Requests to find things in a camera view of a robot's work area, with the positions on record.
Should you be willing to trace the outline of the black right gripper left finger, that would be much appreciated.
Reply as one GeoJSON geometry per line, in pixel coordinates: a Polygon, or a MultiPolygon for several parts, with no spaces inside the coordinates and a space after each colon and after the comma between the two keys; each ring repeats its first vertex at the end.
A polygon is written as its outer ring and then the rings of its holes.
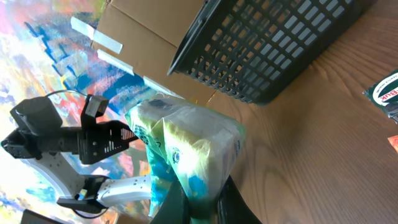
{"type": "Polygon", "coordinates": [[[190,224],[188,198],[177,178],[150,224],[190,224]]]}

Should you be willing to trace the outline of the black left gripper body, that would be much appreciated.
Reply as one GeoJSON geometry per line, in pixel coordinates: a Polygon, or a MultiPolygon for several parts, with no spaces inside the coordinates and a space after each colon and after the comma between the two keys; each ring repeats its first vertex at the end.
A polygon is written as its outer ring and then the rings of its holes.
{"type": "Polygon", "coordinates": [[[84,165],[91,165],[125,151],[139,138],[120,121],[108,121],[87,128],[62,128],[58,148],[77,154],[84,165]]]}

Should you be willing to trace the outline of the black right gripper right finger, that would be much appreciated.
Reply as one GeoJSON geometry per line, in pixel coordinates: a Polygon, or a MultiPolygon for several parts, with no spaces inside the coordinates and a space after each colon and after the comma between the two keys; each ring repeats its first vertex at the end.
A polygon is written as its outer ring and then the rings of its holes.
{"type": "Polygon", "coordinates": [[[220,193],[217,209],[218,224],[262,224],[246,205],[231,176],[220,193]]]}

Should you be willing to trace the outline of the green tissue pack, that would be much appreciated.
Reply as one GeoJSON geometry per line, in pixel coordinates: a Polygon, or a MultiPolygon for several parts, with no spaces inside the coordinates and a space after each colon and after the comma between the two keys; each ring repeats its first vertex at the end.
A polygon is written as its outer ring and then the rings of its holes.
{"type": "Polygon", "coordinates": [[[125,115],[131,131],[146,145],[155,216],[174,179],[195,210],[208,214],[246,138],[235,119],[171,95],[158,94],[125,115]]]}

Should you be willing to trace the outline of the orange tissue pack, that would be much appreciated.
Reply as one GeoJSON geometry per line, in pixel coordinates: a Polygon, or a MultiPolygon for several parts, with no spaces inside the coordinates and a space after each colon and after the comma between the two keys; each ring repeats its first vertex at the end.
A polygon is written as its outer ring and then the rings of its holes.
{"type": "Polygon", "coordinates": [[[390,145],[395,149],[396,152],[398,152],[398,135],[391,136],[387,139],[390,143],[390,145]]]}

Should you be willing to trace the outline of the dark green round-logo box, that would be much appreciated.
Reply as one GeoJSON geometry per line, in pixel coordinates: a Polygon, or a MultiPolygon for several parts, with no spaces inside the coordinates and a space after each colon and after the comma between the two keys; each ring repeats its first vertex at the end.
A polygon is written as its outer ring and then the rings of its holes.
{"type": "Polygon", "coordinates": [[[363,91],[363,95],[397,123],[397,70],[363,91]]]}

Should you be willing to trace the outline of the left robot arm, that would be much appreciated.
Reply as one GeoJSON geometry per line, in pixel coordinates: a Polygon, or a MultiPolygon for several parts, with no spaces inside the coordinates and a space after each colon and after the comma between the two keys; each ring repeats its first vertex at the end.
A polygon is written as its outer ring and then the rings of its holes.
{"type": "Polygon", "coordinates": [[[88,95],[80,115],[79,127],[64,127],[63,121],[47,96],[26,99],[13,107],[17,123],[2,142],[13,158],[34,168],[55,189],[57,204],[77,215],[101,215],[109,207],[149,200],[152,196],[149,175],[111,179],[105,175],[79,174],[63,153],[78,155],[82,164],[91,165],[125,151],[138,137],[129,126],[117,120],[97,123],[109,101],[88,95]]]}

